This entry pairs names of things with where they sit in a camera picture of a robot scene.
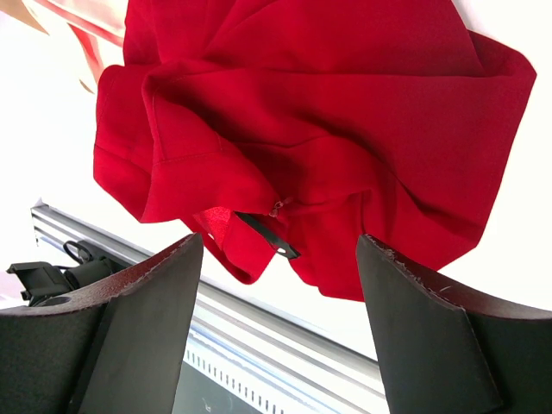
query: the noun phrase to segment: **zipper pull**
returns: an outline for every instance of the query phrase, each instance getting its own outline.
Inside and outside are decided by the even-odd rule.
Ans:
[[[292,197],[286,198],[284,201],[278,201],[273,207],[273,210],[268,214],[270,217],[275,218],[278,216],[279,210],[284,207],[286,204],[289,204],[293,201]]]
[[[297,259],[301,253],[299,253],[293,246],[280,239],[270,229],[254,219],[251,215],[235,211],[235,214],[249,227],[262,235],[265,240],[270,244],[277,254],[286,257],[289,260]]]

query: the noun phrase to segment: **ventilation grille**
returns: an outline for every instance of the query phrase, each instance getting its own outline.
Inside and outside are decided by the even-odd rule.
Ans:
[[[232,373],[225,372],[214,362],[208,361],[205,357],[195,351],[186,350],[185,362],[196,368],[200,373],[215,381],[224,389],[232,392],[237,397],[254,407],[256,410],[266,414],[286,414],[279,403],[270,398],[265,398],[258,389],[243,379],[236,378]]]

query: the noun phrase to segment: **red dress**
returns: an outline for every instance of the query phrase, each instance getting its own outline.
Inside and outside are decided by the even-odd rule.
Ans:
[[[141,222],[181,219],[243,283],[274,246],[363,300],[369,234],[437,269],[474,248],[535,80],[447,0],[130,0],[94,175]]]

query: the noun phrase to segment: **red garment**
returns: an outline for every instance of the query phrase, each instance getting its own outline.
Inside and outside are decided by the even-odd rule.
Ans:
[[[138,220],[182,219],[253,283],[253,214],[354,300],[361,234],[433,269],[478,243],[536,75],[451,2],[130,0],[126,24],[94,174]]]

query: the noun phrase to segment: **black strap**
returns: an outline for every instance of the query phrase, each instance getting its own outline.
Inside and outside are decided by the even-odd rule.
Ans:
[[[286,257],[289,260],[297,259],[301,253],[299,253],[292,245],[288,242],[283,241],[280,237],[275,235],[270,229],[265,227],[263,224],[255,220],[251,215],[246,213],[236,212],[236,215],[241,218],[241,220],[255,230],[257,233],[262,235],[267,242],[274,247],[276,253]]]

